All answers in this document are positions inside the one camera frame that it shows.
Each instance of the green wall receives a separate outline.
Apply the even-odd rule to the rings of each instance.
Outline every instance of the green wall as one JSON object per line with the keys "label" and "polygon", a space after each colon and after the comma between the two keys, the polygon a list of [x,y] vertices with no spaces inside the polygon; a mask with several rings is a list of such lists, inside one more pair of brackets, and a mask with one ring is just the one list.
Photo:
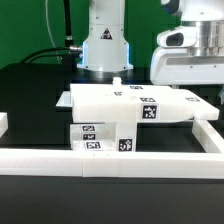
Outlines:
{"label": "green wall", "polygon": [[[70,0],[73,37],[81,44],[88,36],[89,0]],[[0,0],[0,68],[20,62],[38,50],[51,48],[45,19],[45,0]],[[57,46],[64,46],[63,0],[49,0],[50,24]],[[177,26],[160,0],[126,0],[125,38],[130,44],[130,62],[148,67],[158,33]],[[56,59],[39,63],[57,63]]]}

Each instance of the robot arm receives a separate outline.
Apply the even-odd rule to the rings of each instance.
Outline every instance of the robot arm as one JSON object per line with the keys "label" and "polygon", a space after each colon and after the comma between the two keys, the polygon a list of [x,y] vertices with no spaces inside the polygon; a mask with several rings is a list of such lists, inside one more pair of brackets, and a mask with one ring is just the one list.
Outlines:
{"label": "robot arm", "polygon": [[125,0],[89,2],[89,36],[83,43],[83,60],[78,68],[100,77],[131,70],[129,45],[124,38]]}
{"label": "robot arm", "polygon": [[181,15],[182,0],[161,0],[163,9],[170,15]]}

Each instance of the cable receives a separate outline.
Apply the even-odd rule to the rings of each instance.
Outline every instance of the cable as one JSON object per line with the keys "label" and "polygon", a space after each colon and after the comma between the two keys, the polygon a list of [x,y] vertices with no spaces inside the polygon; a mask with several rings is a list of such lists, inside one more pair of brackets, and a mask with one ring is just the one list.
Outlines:
{"label": "cable", "polygon": [[79,58],[79,55],[69,55],[69,54],[47,54],[47,55],[40,55],[40,56],[37,56],[35,58],[33,58],[31,61],[29,61],[29,63],[32,63],[33,61],[37,60],[37,59],[40,59],[40,58],[47,58],[47,57],[62,57],[62,56],[70,56],[70,57],[77,57]]}
{"label": "cable", "polygon": [[57,51],[69,51],[70,48],[69,47],[55,47],[55,48],[49,48],[49,49],[44,49],[44,50],[40,50],[37,51],[35,53],[30,54],[29,56],[25,57],[20,63],[26,63],[27,60],[31,59],[32,57],[35,57],[38,54],[43,54],[43,53],[47,53],[47,52],[57,52]]}
{"label": "cable", "polygon": [[40,58],[48,58],[48,57],[61,57],[61,56],[64,56],[65,54],[47,54],[47,55],[40,55],[40,56],[37,56],[35,58],[33,58],[32,60],[29,61],[29,63],[32,63],[33,61],[36,61],[37,59],[40,59]]}
{"label": "cable", "polygon": [[[48,34],[51,40],[51,44],[54,48],[56,48],[56,44],[54,42],[54,38],[52,36],[52,32],[51,32],[51,27],[50,27],[50,22],[49,22],[49,10],[48,10],[48,0],[45,0],[45,12],[46,12],[46,23],[47,23],[47,30],[48,30]],[[60,58],[59,56],[57,57],[58,60],[58,64],[60,64]]]}
{"label": "cable", "polygon": [[74,44],[72,38],[72,28],[71,28],[71,15],[70,15],[70,2],[69,0],[64,0],[64,14],[65,14],[65,46],[69,47]]}

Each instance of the black cable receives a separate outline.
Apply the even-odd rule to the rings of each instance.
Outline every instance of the black cable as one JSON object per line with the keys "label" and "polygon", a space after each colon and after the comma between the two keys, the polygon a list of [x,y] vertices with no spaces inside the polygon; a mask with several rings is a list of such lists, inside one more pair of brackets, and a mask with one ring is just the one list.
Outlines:
{"label": "black cable", "polygon": [[37,59],[40,59],[40,58],[47,58],[47,57],[62,57],[62,56],[70,56],[70,57],[76,57],[76,58],[79,58],[79,54],[47,54],[47,55],[40,55],[40,56],[37,56],[35,58],[33,58],[31,61],[29,61],[29,63],[32,63],[33,61],[37,60]]}
{"label": "black cable", "polygon": [[40,59],[40,58],[48,58],[48,57],[60,57],[60,56],[64,56],[65,54],[45,54],[45,55],[40,55],[40,56],[37,56],[35,58],[33,58],[32,60],[29,61],[29,63],[32,63],[33,61],[36,61],[37,59]]}
{"label": "black cable", "polygon": [[56,47],[56,48],[48,48],[48,49],[44,49],[44,50],[40,50],[37,51],[35,53],[30,54],[29,56],[25,57],[20,63],[25,63],[27,60],[29,60],[30,58],[38,55],[38,54],[43,54],[43,53],[47,53],[47,52],[52,52],[52,51],[65,51],[65,50],[70,50],[69,47]]}
{"label": "black cable", "polygon": [[73,45],[69,0],[64,0],[64,10],[65,10],[65,32],[66,32],[65,46],[68,47],[70,45]]}

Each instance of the white robot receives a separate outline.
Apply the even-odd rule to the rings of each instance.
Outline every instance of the white robot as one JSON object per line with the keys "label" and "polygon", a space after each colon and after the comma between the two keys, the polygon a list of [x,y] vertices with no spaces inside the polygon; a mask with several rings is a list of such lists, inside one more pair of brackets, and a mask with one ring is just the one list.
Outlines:
{"label": "white robot", "polygon": [[224,84],[224,1],[161,0],[181,25],[160,33],[152,58],[155,85]]}
{"label": "white robot", "polygon": [[118,73],[129,64],[129,44],[124,39],[125,0],[90,0],[89,36],[83,43],[78,68],[95,73]]}

